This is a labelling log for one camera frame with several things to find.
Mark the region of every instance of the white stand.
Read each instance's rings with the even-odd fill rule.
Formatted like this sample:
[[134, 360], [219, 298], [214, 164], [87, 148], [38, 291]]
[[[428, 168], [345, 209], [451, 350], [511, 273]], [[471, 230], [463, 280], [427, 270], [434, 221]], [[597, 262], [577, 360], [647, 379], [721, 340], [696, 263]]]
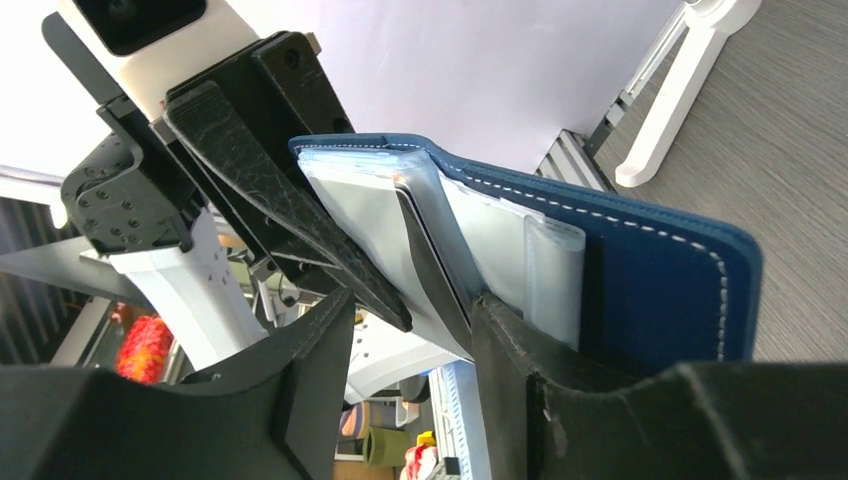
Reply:
[[230, 271], [212, 215], [191, 231], [194, 247], [111, 255], [118, 273], [144, 293], [182, 345], [195, 370], [213, 365], [265, 338]]
[[727, 38], [751, 20], [761, 3], [762, 0], [699, 0], [687, 5], [689, 33], [633, 148], [615, 169], [616, 183], [638, 187], [653, 178]]

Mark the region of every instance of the red object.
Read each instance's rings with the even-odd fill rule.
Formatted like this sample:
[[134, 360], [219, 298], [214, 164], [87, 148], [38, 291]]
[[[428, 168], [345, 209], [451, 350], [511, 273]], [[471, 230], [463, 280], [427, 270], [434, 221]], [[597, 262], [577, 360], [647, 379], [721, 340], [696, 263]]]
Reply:
[[118, 374], [145, 385], [157, 383], [173, 342], [174, 335], [159, 316], [138, 317], [118, 351]]
[[438, 450], [429, 445], [418, 445], [406, 451], [406, 466], [400, 472], [401, 480], [423, 480], [430, 476], [438, 463]]

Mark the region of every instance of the gray floor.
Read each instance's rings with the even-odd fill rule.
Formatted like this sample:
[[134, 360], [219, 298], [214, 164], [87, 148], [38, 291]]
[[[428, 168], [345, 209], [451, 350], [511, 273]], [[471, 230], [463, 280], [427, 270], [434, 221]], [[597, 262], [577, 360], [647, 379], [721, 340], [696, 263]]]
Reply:
[[[627, 154], [666, 63], [596, 155]], [[765, 0], [731, 37], [640, 198], [750, 231], [766, 256], [761, 360], [848, 359], [848, 5]]]

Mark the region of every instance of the white camera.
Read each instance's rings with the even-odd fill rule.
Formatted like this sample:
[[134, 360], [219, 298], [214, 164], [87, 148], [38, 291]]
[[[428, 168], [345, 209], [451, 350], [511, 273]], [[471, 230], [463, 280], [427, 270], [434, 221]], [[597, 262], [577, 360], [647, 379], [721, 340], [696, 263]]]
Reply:
[[59, 0], [59, 14], [150, 121], [168, 89], [259, 39], [226, 0]]

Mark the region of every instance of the metal rack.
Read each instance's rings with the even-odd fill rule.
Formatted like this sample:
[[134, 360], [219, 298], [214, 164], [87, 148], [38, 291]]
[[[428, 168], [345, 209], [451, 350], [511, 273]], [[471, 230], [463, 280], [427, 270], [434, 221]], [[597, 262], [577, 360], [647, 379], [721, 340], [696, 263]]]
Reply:
[[[430, 372], [429, 379], [439, 468], [445, 468], [446, 458], [456, 458], [462, 480], [491, 478], [474, 365], [464, 361], [444, 365]], [[444, 470], [439, 475], [434, 478], [452, 478]]]

